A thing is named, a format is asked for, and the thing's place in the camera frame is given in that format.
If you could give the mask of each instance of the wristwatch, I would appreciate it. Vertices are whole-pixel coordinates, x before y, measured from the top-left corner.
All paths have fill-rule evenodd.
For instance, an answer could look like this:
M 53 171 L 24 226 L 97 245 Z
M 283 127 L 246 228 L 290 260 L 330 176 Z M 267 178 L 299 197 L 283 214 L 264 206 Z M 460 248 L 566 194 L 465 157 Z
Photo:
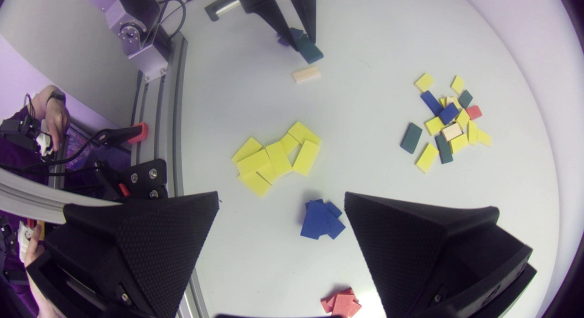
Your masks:
M 48 100 L 51 100 L 51 98 L 55 98 L 56 100 L 61 100 L 63 102 L 63 104 L 65 103 L 65 100 L 67 99 L 67 98 L 65 98 L 65 93 L 63 93 L 63 91 L 61 91 L 61 90 L 52 91 L 51 94 L 48 96 Z

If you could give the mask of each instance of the pile of mixed colored blocks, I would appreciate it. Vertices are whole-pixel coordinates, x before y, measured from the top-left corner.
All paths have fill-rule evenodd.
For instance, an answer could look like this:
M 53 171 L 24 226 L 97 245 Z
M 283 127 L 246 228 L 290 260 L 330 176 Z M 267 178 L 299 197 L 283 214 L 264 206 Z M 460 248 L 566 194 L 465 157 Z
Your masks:
M 231 160 L 240 172 L 238 179 L 263 197 L 274 181 L 284 174 L 296 171 L 307 176 L 317 159 L 320 144 L 319 137 L 296 122 L 280 141 L 265 148 L 253 137 L 249 138 Z M 288 155 L 298 146 L 302 147 L 292 165 Z
M 326 313 L 332 312 L 332 316 L 341 316 L 342 318 L 351 318 L 361 309 L 361 305 L 350 287 L 321 300 L 321 305 Z
M 300 235 L 311 239 L 318 239 L 322 235 L 329 235 L 335 239 L 344 230 L 344 224 L 339 221 L 343 214 L 332 202 L 325 203 L 322 199 L 311 200 L 304 204 L 306 216 L 302 224 Z
M 464 80 L 456 76 L 450 86 L 458 98 L 446 96 L 440 100 L 436 100 L 428 91 L 433 83 L 434 79 L 427 73 L 415 82 L 415 86 L 422 92 L 420 97 L 434 114 L 434 118 L 425 123 L 426 130 L 431 136 L 438 134 L 435 139 L 438 149 L 427 143 L 416 162 L 416 166 L 424 173 L 430 170 L 438 154 L 442 164 L 446 164 L 453 161 L 453 154 L 469 143 L 476 145 L 480 142 L 490 146 L 490 135 L 478 129 L 476 125 L 475 119 L 481 117 L 482 113 L 479 106 L 470 106 L 473 96 L 464 89 Z M 413 154 L 421 135 L 422 129 L 414 123 L 409 123 L 401 147 Z

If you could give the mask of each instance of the person's arm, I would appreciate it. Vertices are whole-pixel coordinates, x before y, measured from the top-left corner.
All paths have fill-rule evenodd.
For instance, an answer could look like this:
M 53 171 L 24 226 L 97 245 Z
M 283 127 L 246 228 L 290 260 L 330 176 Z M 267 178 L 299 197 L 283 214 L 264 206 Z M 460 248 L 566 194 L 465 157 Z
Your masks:
M 55 90 L 59 89 L 54 85 L 48 85 L 31 102 L 35 110 L 35 118 L 46 120 L 48 133 L 52 138 L 52 149 L 57 151 L 71 121 L 69 111 L 65 108 L 65 103 L 49 97 Z
M 38 259 L 38 257 L 44 252 L 44 247 L 42 245 L 38 245 L 38 238 L 40 237 L 41 230 L 41 225 L 37 224 L 35 231 L 33 231 L 29 247 L 26 249 L 25 267 L 29 266 L 29 264 L 31 264 L 34 260 Z M 31 275 L 29 275 L 27 272 L 26 276 L 29 278 L 31 293 L 33 293 L 33 297 L 35 298 L 35 301 L 38 305 L 38 318 L 59 318 L 59 315 L 52 308 L 50 302 L 46 299 L 46 297 L 44 297 L 44 295 L 42 295 L 40 289 L 38 289 L 37 285 L 31 278 Z

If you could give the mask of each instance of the white wall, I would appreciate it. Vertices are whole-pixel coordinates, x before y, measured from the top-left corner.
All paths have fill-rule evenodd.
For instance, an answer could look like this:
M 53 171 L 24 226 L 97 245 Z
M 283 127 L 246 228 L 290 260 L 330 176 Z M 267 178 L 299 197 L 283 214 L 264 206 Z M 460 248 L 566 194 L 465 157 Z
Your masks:
M 111 122 L 130 126 L 138 70 L 88 0 L 6 0 L 0 35 L 64 91 Z
M 542 316 L 574 260 L 584 231 L 584 54 L 561 0 L 468 1 L 517 62 L 552 145 L 558 175 L 559 244 Z
M 33 95 L 54 83 L 36 70 L 0 35 L 0 120 L 10 118 L 19 111 L 28 92 Z M 93 134 L 100 129 L 116 129 L 119 126 L 105 119 L 67 93 L 67 109 L 73 123 L 83 131 Z

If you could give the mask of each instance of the dark green foam block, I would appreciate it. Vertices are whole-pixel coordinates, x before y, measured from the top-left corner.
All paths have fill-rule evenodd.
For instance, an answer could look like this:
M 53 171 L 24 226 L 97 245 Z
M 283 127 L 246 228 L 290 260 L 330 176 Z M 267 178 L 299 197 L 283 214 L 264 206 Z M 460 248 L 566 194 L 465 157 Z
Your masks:
M 308 36 L 303 35 L 300 37 L 300 39 L 296 40 L 296 46 L 298 47 L 298 51 L 304 60 L 306 60 L 306 62 L 309 64 L 312 64 L 313 62 L 324 57 L 321 50 L 319 50 L 317 46 L 315 46 L 314 43 L 309 40 Z
M 452 158 L 452 152 L 450 151 L 450 145 L 448 145 L 448 141 L 446 141 L 442 133 L 436 136 L 436 147 L 438 147 L 438 151 L 440 151 L 440 160 L 442 161 L 442 164 L 454 161 Z
M 471 101 L 473 101 L 473 96 L 469 91 L 464 90 L 459 97 L 459 104 L 466 109 L 471 104 Z
M 413 154 L 416 151 L 417 142 L 420 140 L 421 135 L 422 129 L 414 123 L 409 123 L 400 147 Z

